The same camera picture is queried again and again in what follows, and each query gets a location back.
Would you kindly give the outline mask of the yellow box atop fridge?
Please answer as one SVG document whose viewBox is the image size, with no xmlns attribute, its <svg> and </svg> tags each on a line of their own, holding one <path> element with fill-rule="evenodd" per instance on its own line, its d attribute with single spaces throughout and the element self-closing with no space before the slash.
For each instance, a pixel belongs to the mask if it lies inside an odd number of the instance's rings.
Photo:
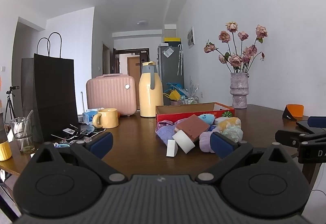
<svg viewBox="0 0 326 224">
<path fill-rule="evenodd" d="M 164 38 L 164 43 L 169 43 L 169 42 L 181 42 L 180 38 Z"/>
</svg>

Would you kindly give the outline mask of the purple textured vase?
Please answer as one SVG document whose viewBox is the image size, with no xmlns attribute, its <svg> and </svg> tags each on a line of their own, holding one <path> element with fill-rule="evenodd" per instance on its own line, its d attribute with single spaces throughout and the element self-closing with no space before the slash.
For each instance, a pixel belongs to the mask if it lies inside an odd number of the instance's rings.
<svg viewBox="0 0 326 224">
<path fill-rule="evenodd" d="M 234 109 L 247 108 L 247 95 L 249 94 L 249 78 L 246 73 L 230 74 L 230 94 Z"/>
</svg>

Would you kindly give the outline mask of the white round sponge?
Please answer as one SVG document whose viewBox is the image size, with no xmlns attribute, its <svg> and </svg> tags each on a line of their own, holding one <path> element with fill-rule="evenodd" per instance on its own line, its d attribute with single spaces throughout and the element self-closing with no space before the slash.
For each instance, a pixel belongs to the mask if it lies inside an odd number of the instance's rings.
<svg viewBox="0 0 326 224">
<path fill-rule="evenodd" d="M 189 153 L 189 151 L 195 147 L 193 141 L 182 130 L 176 132 L 172 138 L 176 141 L 178 146 L 184 151 L 185 154 Z"/>
</svg>

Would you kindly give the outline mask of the glass cup with straw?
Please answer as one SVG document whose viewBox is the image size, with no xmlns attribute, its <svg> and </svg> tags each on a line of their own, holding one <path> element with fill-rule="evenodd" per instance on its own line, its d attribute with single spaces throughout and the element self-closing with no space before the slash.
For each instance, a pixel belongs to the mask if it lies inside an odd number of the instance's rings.
<svg viewBox="0 0 326 224">
<path fill-rule="evenodd" d="M 10 122 L 14 139 L 21 153 L 32 153 L 35 150 L 33 143 L 32 114 L 33 110 L 29 112 L 27 117 L 17 117 Z"/>
</svg>

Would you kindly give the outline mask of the dried pink flower bouquet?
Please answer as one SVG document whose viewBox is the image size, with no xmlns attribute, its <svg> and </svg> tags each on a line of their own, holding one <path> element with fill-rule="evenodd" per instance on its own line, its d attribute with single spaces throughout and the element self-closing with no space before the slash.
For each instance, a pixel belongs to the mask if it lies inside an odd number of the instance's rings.
<svg viewBox="0 0 326 224">
<path fill-rule="evenodd" d="M 254 61 L 259 58 L 265 60 L 265 54 L 258 51 L 257 43 L 262 44 L 268 37 L 268 31 L 265 26 L 257 25 L 255 28 L 255 38 L 252 45 L 244 46 L 244 42 L 249 39 L 248 33 L 240 31 L 237 22 L 228 22 L 225 30 L 218 35 L 221 43 L 227 44 L 227 51 L 221 51 L 214 43 L 207 41 L 203 51 L 206 54 L 217 52 L 218 60 L 221 64 L 226 65 L 229 72 L 234 74 L 248 74 Z"/>
</svg>

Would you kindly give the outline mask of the blue plush toy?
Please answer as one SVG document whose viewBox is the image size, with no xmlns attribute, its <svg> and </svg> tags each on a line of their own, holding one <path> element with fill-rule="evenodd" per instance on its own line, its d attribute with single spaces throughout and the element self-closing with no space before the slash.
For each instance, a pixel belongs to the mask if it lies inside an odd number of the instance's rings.
<svg viewBox="0 0 326 224">
<path fill-rule="evenodd" d="M 198 117 L 208 125 L 212 125 L 215 120 L 215 116 L 213 114 L 201 114 Z"/>
</svg>

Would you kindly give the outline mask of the small white foam block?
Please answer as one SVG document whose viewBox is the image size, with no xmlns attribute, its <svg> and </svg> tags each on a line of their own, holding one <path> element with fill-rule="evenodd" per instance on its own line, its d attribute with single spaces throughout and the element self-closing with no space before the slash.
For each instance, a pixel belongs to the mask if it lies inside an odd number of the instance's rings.
<svg viewBox="0 0 326 224">
<path fill-rule="evenodd" d="M 168 140 L 167 141 L 167 149 L 166 149 L 166 156 L 167 157 L 175 157 L 178 152 L 178 145 L 175 140 Z"/>
</svg>

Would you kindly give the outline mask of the brown sponge block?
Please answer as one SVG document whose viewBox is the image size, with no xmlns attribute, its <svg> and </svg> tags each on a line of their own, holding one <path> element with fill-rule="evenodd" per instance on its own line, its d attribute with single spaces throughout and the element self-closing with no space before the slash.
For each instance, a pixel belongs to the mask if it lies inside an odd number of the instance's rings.
<svg viewBox="0 0 326 224">
<path fill-rule="evenodd" d="M 206 132 L 208 129 L 209 124 L 197 115 L 192 115 L 175 126 L 176 132 L 182 130 L 193 142 L 197 141 L 200 134 Z"/>
</svg>

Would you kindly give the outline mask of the black paper shopping bag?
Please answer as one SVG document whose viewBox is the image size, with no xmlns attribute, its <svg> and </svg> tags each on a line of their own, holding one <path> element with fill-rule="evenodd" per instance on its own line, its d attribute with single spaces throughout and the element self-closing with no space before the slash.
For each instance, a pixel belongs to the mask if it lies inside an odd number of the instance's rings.
<svg viewBox="0 0 326 224">
<path fill-rule="evenodd" d="M 63 137 L 66 128 L 78 127 L 74 61 L 35 53 L 21 62 L 23 115 L 31 115 L 33 141 Z"/>
</svg>

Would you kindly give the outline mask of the pale green mesh pouf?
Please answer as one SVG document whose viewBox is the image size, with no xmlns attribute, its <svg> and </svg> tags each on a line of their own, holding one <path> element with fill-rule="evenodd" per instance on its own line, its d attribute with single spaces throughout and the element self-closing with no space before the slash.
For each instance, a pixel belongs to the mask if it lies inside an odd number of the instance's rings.
<svg viewBox="0 0 326 224">
<path fill-rule="evenodd" d="M 222 135 L 229 140 L 232 140 L 233 142 L 239 142 L 243 139 L 243 131 L 240 127 L 237 126 L 225 128 L 222 132 Z"/>
</svg>

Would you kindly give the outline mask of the grey refrigerator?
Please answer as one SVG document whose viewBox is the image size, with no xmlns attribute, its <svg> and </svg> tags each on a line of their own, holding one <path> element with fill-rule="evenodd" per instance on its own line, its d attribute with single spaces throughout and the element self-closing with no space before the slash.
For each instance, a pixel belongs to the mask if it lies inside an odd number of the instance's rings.
<svg viewBox="0 0 326 224">
<path fill-rule="evenodd" d="M 166 94 L 170 93 L 171 84 L 184 87 L 180 49 L 180 42 L 161 43 L 157 48 L 158 73 L 162 81 L 163 92 Z"/>
</svg>

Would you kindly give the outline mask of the pink fabric pouch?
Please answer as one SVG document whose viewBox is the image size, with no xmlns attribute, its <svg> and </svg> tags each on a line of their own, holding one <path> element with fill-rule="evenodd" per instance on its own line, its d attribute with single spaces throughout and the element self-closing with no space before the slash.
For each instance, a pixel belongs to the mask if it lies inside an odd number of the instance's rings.
<svg viewBox="0 0 326 224">
<path fill-rule="evenodd" d="M 163 121 L 159 121 L 157 123 L 157 129 L 159 130 L 160 128 L 164 127 L 164 126 L 174 126 L 182 121 L 184 121 L 185 118 L 183 119 L 179 119 L 176 122 L 170 121 L 170 120 L 163 120 Z"/>
</svg>

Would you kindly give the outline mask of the fluffy lilac towel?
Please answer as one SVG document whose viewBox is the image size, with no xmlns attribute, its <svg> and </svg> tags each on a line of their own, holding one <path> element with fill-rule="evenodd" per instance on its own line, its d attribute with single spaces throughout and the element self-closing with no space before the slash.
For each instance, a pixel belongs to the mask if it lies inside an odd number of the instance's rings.
<svg viewBox="0 0 326 224">
<path fill-rule="evenodd" d="M 214 153 L 210 146 L 210 137 L 212 135 L 212 131 L 206 131 L 200 134 L 199 136 L 199 147 L 202 152 L 205 153 Z"/>
</svg>

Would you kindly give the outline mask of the yellow white plush toy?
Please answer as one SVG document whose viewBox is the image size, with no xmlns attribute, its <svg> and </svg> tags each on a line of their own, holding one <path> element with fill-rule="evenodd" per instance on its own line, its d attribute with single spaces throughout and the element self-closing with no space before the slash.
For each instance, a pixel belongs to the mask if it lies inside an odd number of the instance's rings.
<svg viewBox="0 0 326 224">
<path fill-rule="evenodd" d="M 220 132 L 232 126 L 241 128 L 241 120 L 238 117 L 218 117 L 214 120 L 214 124 Z"/>
</svg>

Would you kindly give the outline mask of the pink ribbed suitcase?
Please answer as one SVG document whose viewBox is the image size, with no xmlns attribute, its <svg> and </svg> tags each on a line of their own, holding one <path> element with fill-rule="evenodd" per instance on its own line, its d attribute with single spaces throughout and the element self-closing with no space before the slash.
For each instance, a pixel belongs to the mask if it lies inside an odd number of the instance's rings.
<svg viewBox="0 0 326 224">
<path fill-rule="evenodd" d="M 90 109 L 116 108 L 120 115 L 125 116 L 137 111 L 135 79 L 129 75 L 107 74 L 89 79 L 86 95 Z"/>
</svg>

